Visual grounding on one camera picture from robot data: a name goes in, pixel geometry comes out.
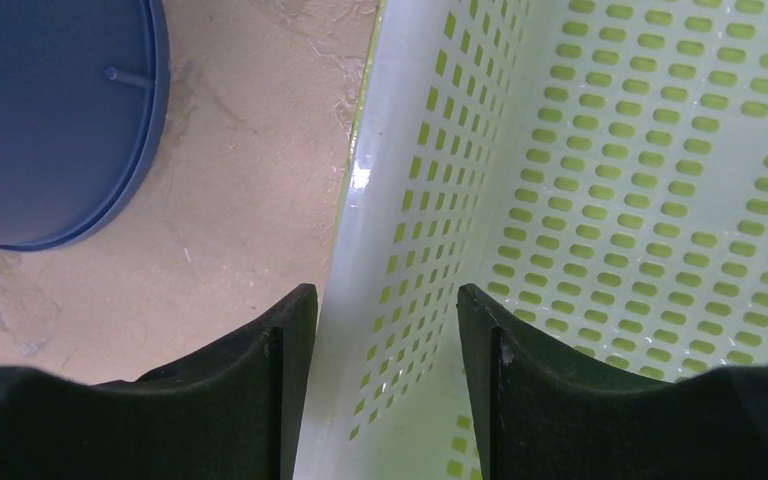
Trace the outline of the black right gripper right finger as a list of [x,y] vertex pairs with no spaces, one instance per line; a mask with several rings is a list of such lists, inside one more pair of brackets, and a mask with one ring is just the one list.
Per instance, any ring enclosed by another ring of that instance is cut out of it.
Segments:
[[473,284],[457,295],[486,479],[768,479],[768,367],[669,383],[589,357]]

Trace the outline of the blue plastic bucket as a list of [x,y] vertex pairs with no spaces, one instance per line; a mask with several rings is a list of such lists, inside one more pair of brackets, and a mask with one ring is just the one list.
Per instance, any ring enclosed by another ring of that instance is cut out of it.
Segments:
[[76,243],[124,209],[170,76],[159,1],[0,1],[0,249]]

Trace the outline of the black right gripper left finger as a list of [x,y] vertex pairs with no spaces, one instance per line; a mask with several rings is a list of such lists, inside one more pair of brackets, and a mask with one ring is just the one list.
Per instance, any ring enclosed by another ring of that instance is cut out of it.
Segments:
[[0,366],[0,479],[289,479],[317,292],[134,381],[84,385]]

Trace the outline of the white perforated basket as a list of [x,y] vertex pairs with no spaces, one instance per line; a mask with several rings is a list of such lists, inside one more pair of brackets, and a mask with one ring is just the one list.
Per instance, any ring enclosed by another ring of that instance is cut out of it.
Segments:
[[768,365],[768,1],[386,1],[298,479],[477,479],[473,283],[676,381]]

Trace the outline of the green and white tray basket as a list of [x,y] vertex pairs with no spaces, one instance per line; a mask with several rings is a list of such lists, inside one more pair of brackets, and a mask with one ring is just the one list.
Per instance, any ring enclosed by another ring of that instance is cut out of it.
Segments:
[[349,148],[348,148],[348,154],[346,157],[346,169],[345,169],[345,173],[343,175],[343,180],[341,184],[340,204],[338,206],[337,214],[336,214],[336,222],[335,222],[336,225],[340,223],[343,211],[348,205],[348,196],[351,190],[350,184],[351,184],[351,177],[352,177],[352,172],[355,164],[355,155],[357,150],[358,137],[359,137],[360,128],[362,125],[362,118],[363,118],[363,112],[365,108],[367,92],[369,89],[370,77],[372,75],[372,70],[373,70],[372,65],[374,63],[376,50],[378,48],[381,23],[383,20],[383,15],[386,10],[386,6],[387,6],[386,1],[376,2],[376,9],[373,16],[374,22],[373,22],[372,31],[370,34],[370,39],[368,42],[367,53],[366,53],[366,57],[363,59],[363,62],[361,64],[360,86],[357,93],[356,109],[352,119],[351,129],[349,130],[349,135],[348,135]]

